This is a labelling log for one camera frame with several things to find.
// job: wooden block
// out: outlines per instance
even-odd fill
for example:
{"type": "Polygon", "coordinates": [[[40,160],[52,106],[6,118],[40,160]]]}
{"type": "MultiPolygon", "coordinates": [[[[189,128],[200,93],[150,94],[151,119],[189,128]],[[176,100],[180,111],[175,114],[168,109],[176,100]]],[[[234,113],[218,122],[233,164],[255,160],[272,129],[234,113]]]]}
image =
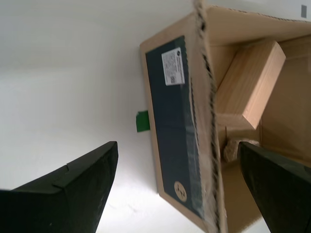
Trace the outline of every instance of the wooden block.
{"type": "Polygon", "coordinates": [[[256,129],[284,62],[276,41],[240,49],[217,92],[218,124],[256,129]]]}

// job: open cardboard box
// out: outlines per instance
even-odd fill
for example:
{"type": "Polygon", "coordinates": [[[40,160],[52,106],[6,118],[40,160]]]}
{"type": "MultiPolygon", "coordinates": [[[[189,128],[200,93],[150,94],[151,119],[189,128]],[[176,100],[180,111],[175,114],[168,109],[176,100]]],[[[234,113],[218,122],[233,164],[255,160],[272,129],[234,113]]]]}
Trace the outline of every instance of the open cardboard box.
{"type": "MultiPolygon", "coordinates": [[[[270,96],[257,130],[237,130],[218,127],[219,145],[222,150],[231,137],[246,137],[261,142],[268,150],[311,165],[311,23],[264,16],[211,6],[207,9],[209,60],[217,86],[222,82],[237,50],[241,45],[262,39],[276,40],[282,47],[286,61],[270,96]]],[[[140,46],[149,100],[149,117],[152,130],[156,178],[159,194],[202,230],[202,220],[180,201],[168,194],[163,180],[169,179],[163,171],[160,159],[153,102],[146,53],[170,41],[184,36],[185,48],[194,27],[191,14],[166,28],[140,46]]],[[[227,212],[228,231],[241,232],[261,217],[261,214],[245,184],[239,164],[233,162],[222,166],[227,212]]]]}

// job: cardboard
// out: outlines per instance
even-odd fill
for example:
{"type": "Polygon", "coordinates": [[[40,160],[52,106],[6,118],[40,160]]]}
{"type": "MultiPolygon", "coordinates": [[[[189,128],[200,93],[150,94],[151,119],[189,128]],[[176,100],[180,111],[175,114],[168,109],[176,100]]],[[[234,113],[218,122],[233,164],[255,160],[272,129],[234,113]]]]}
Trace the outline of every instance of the cardboard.
{"type": "MultiPolygon", "coordinates": [[[[311,144],[311,124],[309,122],[309,119],[311,119],[311,92],[309,91],[309,87],[311,86],[311,24],[303,21],[279,19],[215,6],[207,9],[207,18],[209,36],[209,41],[207,41],[209,48],[208,56],[218,87],[221,85],[240,46],[263,39],[275,40],[280,44],[287,57],[258,129],[256,131],[241,131],[230,127],[219,127],[220,150],[222,150],[228,137],[252,137],[253,139],[259,139],[262,146],[269,150],[276,151],[287,157],[294,158],[296,161],[310,165],[311,156],[308,152],[311,144]]],[[[197,174],[193,174],[191,171],[193,171],[194,166],[201,166],[202,161],[189,156],[189,147],[195,144],[189,144],[187,136],[191,139],[194,136],[191,124],[187,125],[187,123],[191,122],[191,117],[190,119],[187,118],[186,116],[189,113],[183,111],[185,107],[183,104],[185,104],[186,100],[180,98],[180,96],[186,96],[187,92],[184,92],[183,85],[178,85],[180,88],[176,88],[178,86],[171,86],[171,90],[174,90],[175,95],[165,92],[163,96],[158,95],[157,97],[158,89],[157,82],[155,81],[158,78],[162,79],[164,75],[163,68],[159,67],[158,63],[153,63],[153,59],[155,61],[161,59],[158,54],[161,55],[160,50],[165,51],[168,49],[166,46],[172,46],[172,48],[183,47],[183,56],[187,58],[185,62],[185,59],[183,59],[184,68],[190,68],[185,73],[191,74],[193,80],[198,82],[198,85],[194,87],[198,89],[194,91],[196,96],[193,99],[189,98],[190,93],[188,93],[186,99],[193,100],[194,104],[200,107],[204,104],[207,106],[205,96],[201,96],[204,88],[206,88],[204,84],[204,78],[206,76],[202,76],[200,72],[196,73],[196,70],[193,69],[195,68],[195,61],[197,59],[195,41],[193,41],[192,36],[194,24],[194,15],[190,14],[143,42],[140,49],[145,89],[148,98],[149,120],[152,131],[156,181],[159,194],[202,230],[207,232],[206,219],[204,219],[204,216],[200,216],[200,213],[196,212],[197,209],[193,209],[194,202],[190,202],[187,205],[181,201],[174,193],[174,185],[168,186],[172,188],[172,192],[167,191],[168,187],[166,184],[169,180],[174,180],[176,176],[180,179],[188,177],[187,179],[195,180],[197,174]],[[146,59],[147,54],[150,56],[148,62],[146,59]],[[150,77],[149,72],[152,66],[151,64],[155,65],[153,70],[157,72],[157,75],[153,75],[152,77],[150,77]],[[170,106],[167,102],[178,104],[170,106]],[[161,103],[164,106],[164,109],[162,109],[163,114],[159,114],[159,110],[157,109],[161,107],[161,103]],[[159,124],[156,124],[155,119],[157,119],[157,122],[159,122],[158,119],[162,120],[159,124]],[[175,170],[176,165],[179,165],[185,159],[184,156],[188,156],[189,159],[184,161],[185,163],[182,165],[185,166],[186,170],[175,170]]],[[[159,88],[165,86],[164,80],[161,85],[159,88]]],[[[199,116],[204,119],[206,113],[203,111],[199,116]]],[[[202,129],[200,134],[204,135],[204,131],[208,131],[208,129],[202,124],[200,127],[202,129]]],[[[238,163],[222,164],[222,177],[228,232],[241,232],[261,217],[260,212],[243,180],[238,163]]],[[[191,183],[189,187],[191,191],[189,195],[187,193],[187,198],[192,194],[196,194],[195,190],[200,184],[197,185],[195,186],[191,183]]],[[[208,196],[197,196],[195,199],[190,197],[190,200],[198,200],[200,204],[206,198],[208,196]]]]}
{"type": "Polygon", "coordinates": [[[217,91],[218,124],[256,129],[284,62],[276,41],[239,49],[217,91]]]}

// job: box flap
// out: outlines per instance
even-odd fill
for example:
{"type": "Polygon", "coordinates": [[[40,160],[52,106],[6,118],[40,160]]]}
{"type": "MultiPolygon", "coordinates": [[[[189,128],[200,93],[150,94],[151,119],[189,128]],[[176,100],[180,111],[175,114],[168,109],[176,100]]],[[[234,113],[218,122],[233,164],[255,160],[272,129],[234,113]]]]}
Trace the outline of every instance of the box flap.
{"type": "Polygon", "coordinates": [[[269,38],[285,41],[311,34],[311,23],[281,19],[217,6],[207,9],[211,46],[269,38]]]}

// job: cardboard box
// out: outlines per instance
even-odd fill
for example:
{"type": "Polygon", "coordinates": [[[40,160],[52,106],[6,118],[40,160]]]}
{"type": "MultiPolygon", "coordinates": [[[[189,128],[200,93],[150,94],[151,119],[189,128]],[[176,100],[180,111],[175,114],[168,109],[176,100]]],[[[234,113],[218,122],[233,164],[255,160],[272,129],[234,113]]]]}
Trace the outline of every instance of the cardboard box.
{"type": "MultiPolygon", "coordinates": [[[[286,61],[256,131],[219,127],[220,149],[229,136],[256,138],[262,146],[287,157],[311,163],[311,23],[294,21],[211,6],[207,9],[208,56],[217,86],[222,82],[240,46],[262,39],[277,41],[286,61]]],[[[200,206],[202,161],[194,142],[188,108],[191,92],[188,75],[196,75],[193,46],[194,15],[191,14],[140,46],[159,194],[187,218],[207,231],[200,206]],[[181,55],[184,76],[164,75],[163,61],[168,51],[181,55]],[[176,185],[181,194],[174,188],[176,185]]],[[[222,166],[227,225],[230,233],[241,232],[261,217],[245,184],[239,164],[222,166]]]]}

